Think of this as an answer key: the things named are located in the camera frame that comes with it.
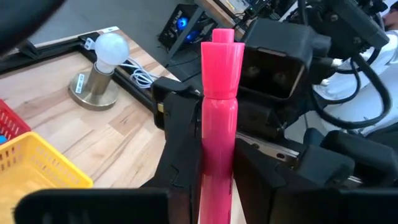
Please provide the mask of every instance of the pink highlighter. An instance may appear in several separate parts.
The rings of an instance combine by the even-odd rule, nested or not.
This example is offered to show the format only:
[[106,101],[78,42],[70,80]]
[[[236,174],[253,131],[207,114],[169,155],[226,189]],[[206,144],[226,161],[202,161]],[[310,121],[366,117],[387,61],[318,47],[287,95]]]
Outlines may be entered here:
[[201,43],[204,99],[201,114],[203,174],[202,224],[227,224],[231,218],[232,163],[238,118],[239,78],[244,43],[233,29],[214,29],[213,41]]

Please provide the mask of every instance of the red basket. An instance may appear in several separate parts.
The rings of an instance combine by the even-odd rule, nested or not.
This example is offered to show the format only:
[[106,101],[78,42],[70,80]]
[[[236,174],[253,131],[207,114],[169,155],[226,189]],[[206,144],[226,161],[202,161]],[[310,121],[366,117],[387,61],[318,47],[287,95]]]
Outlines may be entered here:
[[0,100],[0,135],[9,141],[28,131],[30,127],[3,100]]

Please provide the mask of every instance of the yellow plastic crate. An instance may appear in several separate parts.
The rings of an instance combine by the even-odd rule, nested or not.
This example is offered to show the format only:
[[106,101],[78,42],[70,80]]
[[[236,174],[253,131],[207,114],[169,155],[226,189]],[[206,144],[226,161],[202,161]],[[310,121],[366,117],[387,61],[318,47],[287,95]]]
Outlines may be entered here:
[[18,201],[36,190],[91,188],[93,181],[38,134],[0,145],[0,223],[14,223]]

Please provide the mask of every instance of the light bulb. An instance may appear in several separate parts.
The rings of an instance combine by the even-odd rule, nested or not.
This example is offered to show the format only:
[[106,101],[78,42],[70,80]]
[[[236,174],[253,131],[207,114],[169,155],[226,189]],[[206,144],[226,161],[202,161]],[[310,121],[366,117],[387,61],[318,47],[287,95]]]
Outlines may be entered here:
[[100,35],[95,42],[97,55],[96,69],[105,74],[113,73],[116,66],[127,60],[130,48],[127,41],[119,34]]

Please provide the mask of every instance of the white cable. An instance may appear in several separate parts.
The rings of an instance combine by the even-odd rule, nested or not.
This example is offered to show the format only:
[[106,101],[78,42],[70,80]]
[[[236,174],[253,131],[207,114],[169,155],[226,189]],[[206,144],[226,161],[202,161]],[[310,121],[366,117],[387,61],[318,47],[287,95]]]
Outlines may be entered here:
[[139,88],[150,88],[150,85],[159,78],[158,76],[145,71],[145,69],[133,58],[129,57],[129,61],[132,65],[123,63],[120,66],[135,68],[135,71],[130,75],[130,81],[135,83]]

